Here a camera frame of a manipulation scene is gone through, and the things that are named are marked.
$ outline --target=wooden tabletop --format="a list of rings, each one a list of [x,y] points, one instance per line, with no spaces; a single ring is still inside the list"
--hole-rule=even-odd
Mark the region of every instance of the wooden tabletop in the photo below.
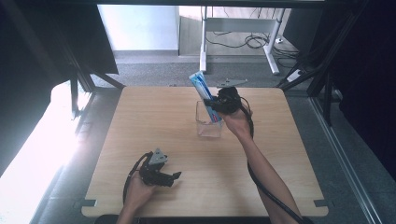
[[[210,89],[216,95],[218,89]],[[238,88],[253,113],[255,142],[290,188],[303,216],[326,216],[323,195],[280,89]],[[220,138],[196,131],[193,87],[126,87],[111,122],[86,199],[87,217],[118,214],[126,176],[146,152],[168,156],[162,172],[181,171],[172,188],[158,187],[139,217],[268,216],[250,179],[236,137],[224,125]]]

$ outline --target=white wall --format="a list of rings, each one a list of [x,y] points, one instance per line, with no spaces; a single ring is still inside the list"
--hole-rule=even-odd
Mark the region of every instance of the white wall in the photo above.
[[[178,49],[178,7],[99,5],[113,50]]]

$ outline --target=human arm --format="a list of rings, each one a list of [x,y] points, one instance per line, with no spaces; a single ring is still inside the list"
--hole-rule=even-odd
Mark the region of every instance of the human arm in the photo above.
[[[298,207],[288,189],[286,184],[280,178],[274,167],[264,157],[262,152],[255,144],[250,129],[248,120],[242,110],[238,110],[231,115],[220,114],[227,124],[230,131],[235,134],[241,143],[247,161],[259,181],[282,203],[289,207],[294,213],[301,217]],[[297,223],[290,215],[288,215],[282,208],[274,203],[268,196],[266,196],[259,189],[260,197],[272,223]]]
[[[134,173],[117,224],[131,224],[136,211],[149,201],[154,189],[155,186],[148,186],[143,182],[138,172]]]

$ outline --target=bright light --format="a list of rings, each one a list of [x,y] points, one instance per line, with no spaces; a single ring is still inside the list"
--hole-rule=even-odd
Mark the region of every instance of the bright light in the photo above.
[[[78,144],[70,87],[55,87],[43,118],[0,178],[0,223],[29,223],[57,171]]]

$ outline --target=hand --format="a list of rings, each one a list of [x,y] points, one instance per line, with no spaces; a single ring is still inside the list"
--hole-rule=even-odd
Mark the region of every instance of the hand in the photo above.
[[[244,105],[245,109],[247,112],[250,112],[250,116],[253,115],[253,111],[249,111],[248,107]],[[219,113],[221,118],[224,120],[226,123],[228,129],[236,135],[236,137],[241,138],[241,137],[247,137],[250,136],[250,128],[248,125],[248,119],[245,115],[245,113],[241,110],[238,109],[236,112],[230,114],[230,115],[225,115],[222,113]]]
[[[125,198],[125,204],[122,207],[117,224],[130,224],[134,218],[137,209],[141,208],[149,201],[156,186],[146,185],[139,172],[131,176],[131,182],[128,186],[128,192]]]
[[[146,185],[139,172],[131,176],[131,183],[128,186],[128,192],[125,198],[124,206],[137,210],[149,201],[156,186]]]

